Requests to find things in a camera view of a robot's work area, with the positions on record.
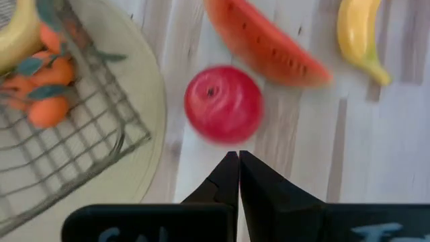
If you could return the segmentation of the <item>orange tangerine cluster with leaves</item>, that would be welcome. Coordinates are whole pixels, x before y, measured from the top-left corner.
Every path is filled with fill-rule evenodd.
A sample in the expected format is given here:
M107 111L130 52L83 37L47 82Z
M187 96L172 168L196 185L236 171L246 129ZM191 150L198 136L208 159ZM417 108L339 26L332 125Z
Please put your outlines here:
M0 30L11 21L16 1L0 0ZM64 0L36 0L36 8L42 47L0 75L0 107L23 110L34 126L51 128L70 109L65 93L77 74L71 44L104 61L122 61L126 55L96 49Z

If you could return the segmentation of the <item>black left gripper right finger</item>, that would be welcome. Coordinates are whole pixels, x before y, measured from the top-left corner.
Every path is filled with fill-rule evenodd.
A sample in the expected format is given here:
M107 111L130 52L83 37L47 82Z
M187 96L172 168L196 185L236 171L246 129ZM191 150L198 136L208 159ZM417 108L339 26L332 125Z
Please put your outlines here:
M327 203L250 152L239 157L251 242L430 242L430 204Z

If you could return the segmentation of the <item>toy watermelon slice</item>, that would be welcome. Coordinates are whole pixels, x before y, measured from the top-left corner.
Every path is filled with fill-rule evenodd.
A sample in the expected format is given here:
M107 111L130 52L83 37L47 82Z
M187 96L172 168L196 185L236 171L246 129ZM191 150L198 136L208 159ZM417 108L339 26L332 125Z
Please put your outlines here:
M320 87L329 71L247 0L203 0L226 47L268 80L292 87Z

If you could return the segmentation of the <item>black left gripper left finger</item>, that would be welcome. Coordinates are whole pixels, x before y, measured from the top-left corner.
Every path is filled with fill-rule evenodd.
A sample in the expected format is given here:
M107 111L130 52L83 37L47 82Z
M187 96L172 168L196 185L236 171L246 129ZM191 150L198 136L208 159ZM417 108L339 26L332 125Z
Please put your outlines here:
M235 242L239 157L228 152L178 204L93 204L72 212L62 242Z

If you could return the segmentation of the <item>yellow toy banana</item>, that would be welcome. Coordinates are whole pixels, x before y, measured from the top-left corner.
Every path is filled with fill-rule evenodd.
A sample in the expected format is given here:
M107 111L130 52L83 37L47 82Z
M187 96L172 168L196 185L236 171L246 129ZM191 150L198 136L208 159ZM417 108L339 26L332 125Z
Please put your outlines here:
M337 40L344 59L366 72L381 86L392 79L380 62L376 47L376 17L382 0L341 0Z
M40 27L36 0L17 0L11 21L0 30L0 75L41 49Z

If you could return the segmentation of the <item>round woven beige placemat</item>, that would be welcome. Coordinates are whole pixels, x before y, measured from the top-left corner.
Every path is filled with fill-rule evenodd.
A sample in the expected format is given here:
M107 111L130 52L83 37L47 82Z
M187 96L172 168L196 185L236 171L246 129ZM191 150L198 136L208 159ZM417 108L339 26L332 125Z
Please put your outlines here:
M140 202L151 184L165 136L163 78L157 60L136 24L122 10L105 1L130 20L125 34L113 29L114 43L135 52L133 58L121 60L120 85L150 130L151 138L36 218L0 238L0 242L60 242L62 224L74 210L90 204Z

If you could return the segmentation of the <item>red toy apple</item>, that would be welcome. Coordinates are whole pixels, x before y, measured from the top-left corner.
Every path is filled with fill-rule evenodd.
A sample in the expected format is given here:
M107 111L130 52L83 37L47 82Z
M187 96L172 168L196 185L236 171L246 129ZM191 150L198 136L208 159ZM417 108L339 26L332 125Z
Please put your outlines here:
M184 110L191 126L204 138L221 144L250 139L264 115L262 92L246 72L231 65L200 71L184 94Z

